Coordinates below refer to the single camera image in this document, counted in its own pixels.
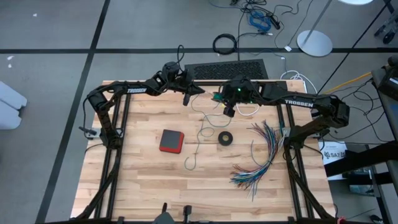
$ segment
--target bundle of wires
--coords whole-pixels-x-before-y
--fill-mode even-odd
[[[254,162],[259,165],[257,169],[254,170],[246,170],[241,168],[238,165],[234,165],[235,171],[232,172],[234,175],[231,178],[231,181],[235,183],[238,187],[242,187],[244,190],[250,187],[250,194],[252,194],[252,201],[254,200],[254,196],[257,192],[257,185],[261,179],[261,177],[267,172],[267,170],[272,165],[272,161],[275,159],[279,149],[283,147],[284,139],[286,136],[286,131],[282,130],[273,130],[270,128],[266,121],[262,122],[264,128],[261,128],[258,124],[252,124],[252,128],[248,128],[252,131],[255,131],[260,136],[264,137],[268,145],[268,160],[263,164],[258,164],[253,157],[252,150],[251,155]]]
[[[248,14],[248,23],[257,28],[259,32],[268,32],[271,29],[271,19],[255,9]]]

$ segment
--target yellow cable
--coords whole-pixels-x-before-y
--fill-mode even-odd
[[[370,76],[371,74],[372,74],[371,72],[365,73],[365,74],[361,75],[361,76],[358,77],[358,78],[354,78],[353,80],[344,82],[344,83],[342,83],[342,84],[340,84],[340,85],[338,85],[338,86],[336,86],[336,87],[333,87],[333,88],[331,88],[330,90],[328,90],[328,91],[326,91],[326,92],[324,92],[324,93],[325,93],[325,94],[326,94],[326,93],[330,93],[331,91],[337,90],[337,89],[341,88],[342,86],[345,86],[345,85],[347,85],[347,84],[356,82],[356,81],[358,81],[358,80],[360,80],[361,78],[364,78],[364,77],[366,77],[366,76]]]

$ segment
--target white round base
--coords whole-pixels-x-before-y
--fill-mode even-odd
[[[331,43],[331,40],[327,35],[319,31],[314,30],[311,36],[308,38],[307,42],[303,44],[309,32],[309,30],[306,30],[298,35],[298,47],[300,47],[300,49],[306,54],[315,57],[322,57],[330,54],[331,50],[333,49],[333,44]]]
[[[365,4],[369,4],[373,0],[339,0],[340,2],[343,2],[345,4],[350,4],[354,6],[362,6]]]

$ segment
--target black metal frame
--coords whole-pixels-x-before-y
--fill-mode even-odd
[[[84,69],[81,73],[80,81],[78,84],[78,88],[75,92],[75,97],[72,103],[72,107],[70,113],[68,115],[67,125],[65,126],[65,130],[62,135],[62,141],[57,151],[57,156],[55,158],[55,162],[52,168],[52,172],[49,178],[49,182],[45,189],[45,193],[42,199],[42,203],[40,205],[39,212],[37,214],[36,223],[43,223],[47,216],[47,212],[50,207],[50,203],[53,197],[53,193],[55,190],[55,185],[57,184],[58,176],[60,173],[61,165],[63,162],[63,158],[65,157],[65,152],[68,146],[68,140],[72,133],[72,127],[76,118],[76,114],[78,111],[78,107],[80,104],[80,99],[83,94],[83,89],[85,87],[85,83],[88,77],[88,73],[90,71],[91,63],[93,61],[94,54],[170,54],[175,53],[176,49],[98,49],[98,41],[100,39],[101,30],[103,28],[104,20],[108,12],[108,7],[110,5],[111,0],[105,0],[103,4],[103,8],[101,10],[101,14],[98,19],[98,23],[95,29],[95,33],[93,36],[93,40],[91,41],[91,45],[89,49],[0,49],[0,54],[88,54]],[[380,10],[380,12],[376,15],[374,20],[368,25],[363,34],[357,39],[356,43],[362,39],[362,36],[369,30],[369,28],[374,24],[376,19],[381,15],[383,10],[388,6],[388,9],[392,13],[393,7],[391,6],[391,0],[384,0],[385,6]],[[264,52],[265,50],[271,50],[271,52],[283,52],[283,53],[302,53],[300,49],[292,49],[292,51],[287,52],[284,49],[278,48],[242,48],[242,52]],[[212,53],[213,49],[211,48],[194,48],[188,49],[186,48],[182,52],[185,53]],[[334,48],[332,53],[346,53],[346,57],[341,61],[341,63],[336,67],[335,71],[340,68],[341,64],[345,61],[348,54],[357,54],[357,53],[396,53],[398,52],[398,48]]]
[[[369,176],[363,177],[360,175],[354,175],[354,180],[352,181],[354,181],[356,184],[373,185],[374,196],[376,197],[377,203],[379,205],[383,222],[386,224],[392,223],[392,220],[380,185],[392,183],[392,177],[389,172],[377,174],[374,165],[393,160],[397,161],[397,145],[397,141],[387,142],[372,149],[366,145],[366,150],[363,152],[353,152],[346,154],[345,158],[325,165],[326,175],[328,177],[356,170],[362,167],[371,167],[372,179],[369,179]]]
[[[221,81],[210,81],[210,82],[195,82],[197,85],[204,85],[204,86],[220,86],[223,82]],[[121,123],[121,131],[122,131],[122,138],[124,140],[124,130],[126,129],[127,125],[127,115],[129,111],[129,105],[130,105],[130,95],[126,95],[126,102],[124,104],[124,111],[123,111],[123,118],[122,118],[122,123]],[[117,101],[115,107],[114,107],[114,114],[113,114],[113,126],[116,127],[116,123],[118,120],[118,114],[120,110],[120,100]],[[288,114],[288,119],[289,119],[289,124],[290,126],[294,125],[294,117],[293,117],[293,112],[292,108],[290,105],[286,105],[287,108],[287,114]],[[285,127],[284,123],[284,116],[282,112],[282,107],[281,105],[277,105],[277,113],[278,113],[278,118],[280,121],[280,125],[282,128]],[[114,162],[114,167],[112,168],[112,171],[109,173],[108,176],[106,174],[109,171],[109,164],[110,164],[110,158],[111,158],[111,149],[106,150],[106,155],[104,158],[104,166],[103,166],[103,171],[102,171],[102,176],[101,176],[101,186],[100,186],[100,191],[94,196],[94,199],[92,202],[95,202],[95,214],[94,218],[90,219],[90,215],[92,213],[91,211],[84,211],[81,215],[79,215],[76,218],[72,218],[69,221],[64,221],[64,222],[52,222],[52,224],[66,224],[66,223],[75,223],[75,224],[88,224],[88,223],[117,223],[117,224],[123,224],[123,223],[131,223],[131,224],[150,224],[152,222],[127,222],[124,221],[124,217],[119,217],[118,221],[112,221],[112,214],[113,214],[113,205],[114,205],[114,200],[116,197],[116,185],[118,182],[118,174],[119,174],[119,168],[120,168],[120,162],[121,162],[121,155],[122,155],[122,149],[123,149],[123,141],[121,144],[121,147],[116,149],[116,157],[115,157],[115,162]],[[292,163],[292,156],[290,154],[290,146],[285,145],[285,157],[286,157],[286,163],[287,163],[287,169],[289,174],[292,172],[295,172],[295,167],[293,166]],[[300,202],[299,202],[299,196],[297,192],[297,186],[296,184],[299,184],[301,188],[303,186],[307,186],[307,179],[305,176],[305,171],[304,171],[304,166],[303,166],[303,160],[302,160],[302,155],[300,152],[300,149],[295,148],[295,153],[296,153],[296,158],[297,158],[297,163],[298,163],[298,174],[295,175],[289,175],[289,180],[290,180],[290,186],[291,186],[291,191],[292,191],[292,199],[293,199],[293,205],[295,209],[295,214],[297,221],[294,220],[293,217],[288,217],[288,221],[281,221],[281,222],[209,222],[209,223],[217,223],[217,224],[260,224],[260,223],[266,223],[266,224],[293,224],[293,223],[336,223],[336,219],[330,216],[329,214],[322,214],[321,217],[323,219],[317,219],[313,217],[313,210],[312,210],[312,205],[310,201],[312,201],[313,205],[317,204],[317,201],[315,197],[309,192],[309,190],[303,190],[304,193],[307,193],[309,195],[309,198],[305,197],[305,204],[306,204],[306,209],[307,209],[307,214],[308,218],[303,218],[302,217],[302,212],[301,212],[301,207],[300,207]],[[106,216],[104,218],[100,218],[101,212],[102,212],[102,202],[103,202],[103,196],[106,191],[106,189],[111,186],[111,190],[109,193],[109,201],[108,201],[108,207],[106,211]],[[189,222],[192,224],[200,224],[203,222]],[[348,221],[342,221],[341,223],[360,223],[360,222],[348,222]]]

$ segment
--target power cord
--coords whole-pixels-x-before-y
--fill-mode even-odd
[[[359,100],[370,101],[370,102],[371,102],[371,108],[370,108],[370,110],[368,110],[368,111],[364,111],[364,110],[362,110],[362,109],[360,109],[360,108],[357,108],[357,107],[355,107],[355,106],[350,106],[350,108],[353,108],[353,109],[356,109],[356,110],[359,110],[359,111],[363,112],[363,116],[366,117],[367,121],[369,122],[369,125],[367,125],[367,126],[361,128],[361,129],[355,131],[354,133],[349,134],[349,135],[347,135],[347,136],[345,136],[345,137],[343,137],[343,138],[338,138],[338,137],[333,136],[332,134],[329,133],[329,136],[331,136],[333,139],[336,139],[336,140],[344,140],[344,139],[347,139],[347,138],[349,138],[349,137],[351,137],[351,136],[353,136],[353,135],[359,133],[360,131],[362,131],[362,130],[364,130],[364,129],[366,129],[366,128],[368,128],[368,127],[371,126],[372,129],[373,129],[373,132],[374,132],[375,136],[377,137],[377,139],[378,139],[379,141],[381,141],[381,142],[389,142],[389,141],[382,140],[382,139],[377,135],[376,129],[374,128],[374,125],[375,125],[378,121],[380,121],[380,119],[383,117],[383,115],[385,114],[385,112],[383,111],[383,113],[380,115],[380,117],[378,117],[378,119],[377,119],[375,122],[371,122],[371,120],[370,120],[369,117],[368,117],[368,115],[369,115],[370,112],[372,112],[372,111],[374,111],[374,110],[376,110],[376,109],[378,109],[378,108],[382,108],[382,106],[378,106],[378,107],[374,108],[373,100],[377,100],[377,98],[376,98],[376,99],[373,99],[373,98],[371,98],[371,96],[370,96],[369,94],[367,94],[367,93],[365,93],[365,92],[363,92],[363,91],[360,91],[360,89],[361,89],[362,87],[364,87],[364,86],[365,86],[367,83],[369,83],[370,81],[371,81],[371,80],[368,80],[368,81],[366,81],[365,83],[363,83],[363,84],[360,85],[360,86],[351,86],[351,87],[345,88],[345,89],[343,89],[343,90],[337,90],[337,91],[344,91],[344,90],[347,90],[347,89],[349,89],[349,88],[356,87],[357,89],[356,89],[355,91],[353,91],[353,92],[347,94],[346,96],[342,97],[341,100],[345,99],[345,98],[348,97],[348,96],[353,95],[354,97],[356,97],[356,98],[359,99]],[[362,98],[359,98],[358,96],[355,95],[356,93],[362,93],[363,95],[367,96],[369,99],[362,99]]]
[[[306,81],[308,81],[311,84],[312,88],[315,90],[315,93],[318,93],[317,89],[315,88],[315,85],[311,82],[311,80],[296,70],[289,70],[289,71],[284,72],[280,76],[280,79],[283,79],[284,75],[286,75],[290,72],[295,72],[295,75],[290,78],[291,80],[303,80],[304,81],[304,79],[306,79]]]
[[[96,147],[96,146],[102,146],[102,145],[103,145],[102,143],[99,143],[99,144],[95,144],[95,145],[92,145],[92,146],[88,147],[88,148],[85,150],[85,154],[86,154],[86,152],[87,152],[89,149],[91,149],[91,148],[93,148],[93,147]]]
[[[286,153],[284,152],[282,154],[282,157],[284,158],[284,160],[286,160]]]
[[[325,140],[322,138],[322,142],[323,142],[323,145],[322,145],[322,147],[318,150],[318,149],[315,149],[315,148],[313,148],[313,147],[310,147],[310,146],[308,146],[308,145],[306,145],[306,144],[304,144],[304,146],[305,147],[307,147],[307,148],[309,148],[309,149],[311,149],[311,150],[313,150],[313,151],[315,151],[315,152],[317,152],[317,153],[319,153],[319,154],[321,154],[321,156],[322,156],[322,160],[323,160],[323,154],[322,154],[322,150],[323,150],[323,148],[325,148]]]
[[[238,37],[240,36],[240,33],[241,33],[241,23],[242,23],[243,15],[245,15],[245,13],[250,14],[250,16],[252,18],[260,19],[260,20],[261,19],[265,19],[266,17],[270,18],[270,17],[274,17],[275,16],[272,12],[268,11],[267,9],[264,9],[264,8],[260,7],[260,6],[265,6],[266,4],[267,4],[267,1],[265,1],[265,0],[246,0],[246,3],[243,4],[242,8],[240,9],[241,12],[242,12],[242,16],[241,16],[241,18],[239,20],[239,23],[238,23]],[[239,61],[239,60],[241,60],[240,52],[239,52],[239,39],[237,40],[237,42],[238,42],[238,44],[237,44],[238,47],[237,47],[236,50],[238,51],[238,61]]]
[[[278,4],[278,5],[276,5],[276,6],[274,7],[274,11],[273,11],[272,13],[275,14],[276,8],[277,8],[278,6],[280,6],[280,7],[287,7],[287,8],[290,8],[289,11],[282,12],[282,15],[284,15],[285,13],[290,13],[290,14],[293,14],[293,15],[297,15],[297,14],[299,13],[299,11],[300,11],[300,9],[299,9],[299,4],[300,4],[301,1],[303,1],[303,0],[299,0],[299,1],[297,2],[297,12],[292,12],[292,11],[293,11],[292,6],[286,6],[286,5],[283,5],[283,4]]]
[[[255,32],[246,32],[246,33],[240,34],[236,39],[232,34],[220,34],[213,40],[213,51],[220,55],[229,55],[229,54],[232,54],[235,52],[238,52],[238,55],[239,55],[238,42],[239,42],[239,39],[245,35],[250,35],[251,37],[256,37],[257,35],[270,35],[270,33],[267,33],[267,32],[261,31],[261,30],[258,30],[258,32],[256,32],[256,33]],[[231,49],[225,50],[225,51],[218,49],[216,47],[216,43],[221,38],[227,38],[227,39],[231,40],[233,43],[233,47]]]
[[[240,9],[239,7],[236,6],[217,6],[216,4],[212,3],[211,0],[207,0],[209,4],[211,4],[214,7],[220,8],[220,9]]]
[[[184,50],[184,46],[181,44],[177,47],[177,62],[175,64],[178,64],[180,71],[183,72],[181,69],[180,62],[184,58],[185,52],[182,52],[182,56],[180,58],[180,49]],[[153,90],[157,91],[159,93],[165,93],[169,89],[169,80],[168,80],[167,76],[166,76],[166,84],[167,84],[167,88],[163,92],[159,92],[159,91],[155,90],[154,88],[153,88]],[[86,97],[82,103],[82,107],[83,107],[83,128],[82,128],[82,130],[83,130],[83,136],[88,139],[89,137],[87,137],[86,132],[90,131],[90,130],[86,129],[86,102],[87,102],[87,100],[88,100],[88,97]]]
[[[257,109],[255,111],[253,111],[252,113],[248,113],[248,114],[242,113],[242,111],[239,109],[239,105],[238,104],[236,104],[236,109],[238,109],[239,114],[241,114],[242,116],[252,116],[252,115],[256,114],[259,111],[260,106],[257,105]]]
[[[307,11],[306,11],[306,13],[305,13],[305,17],[304,17],[303,20],[301,21],[300,25],[297,27],[297,29],[296,29],[296,31],[294,32],[292,38],[290,39],[289,43],[288,43],[286,46],[289,46],[289,45],[292,43],[293,38],[296,36],[297,32],[299,31],[299,29],[300,29],[301,26],[303,25],[305,19],[306,19],[307,16],[308,16],[308,11],[310,10],[310,6],[311,6],[312,2],[313,2],[313,0],[311,0],[310,4],[308,4]],[[278,38],[279,34],[280,34],[282,31],[283,31],[283,29],[277,34],[277,36],[276,36],[275,39],[274,39],[274,43],[275,43],[276,48],[279,48],[278,45],[277,45],[277,43],[276,43],[276,42],[277,42],[276,39]]]
[[[225,128],[225,127],[227,127],[227,126],[231,123],[231,120],[232,120],[232,118],[229,118],[228,123],[225,124],[225,125],[215,125],[215,124],[213,124],[213,123],[209,120],[209,117],[210,117],[210,116],[223,116],[223,114],[206,114],[206,113],[203,112],[203,111],[196,110],[196,109],[193,107],[193,102],[195,101],[195,99],[198,98],[199,95],[197,95],[196,97],[194,97],[194,99],[192,100],[192,102],[191,102],[191,108],[192,108],[192,110],[195,111],[195,112],[200,112],[200,113],[202,113],[202,114],[204,115],[204,117],[203,117],[203,119],[202,119],[202,121],[201,121],[200,130],[198,131],[198,134],[197,134],[198,146],[197,146],[197,148],[196,148],[196,150],[195,150],[195,153],[194,153],[194,155],[193,155],[193,159],[194,159],[193,167],[192,167],[192,168],[188,168],[188,167],[187,167],[187,160],[189,159],[189,157],[187,157],[187,158],[185,159],[185,161],[184,161],[184,167],[185,167],[187,170],[190,170],[190,171],[194,170],[194,169],[196,168],[196,166],[197,166],[197,154],[198,154],[198,150],[199,150],[199,146],[200,146],[199,134],[201,134],[201,135],[202,135],[203,137],[205,137],[205,138],[209,138],[209,137],[212,137],[212,136],[214,135],[214,132],[215,132],[214,128],[212,128],[212,127],[205,127],[205,128],[203,127],[203,125],[204,125],[204,123],[205,123],[205,120],[207,119],[207,121],[209,122],[209,124],[212,125],[212,126],[215,127],[215,128]],[[210,129],[210,130],[212,130],[213,132],[212,132],[211,134],[209,134],[209,135],[204,135],[204,134],[203,134],[203,131],[206,130],[206,129]]]

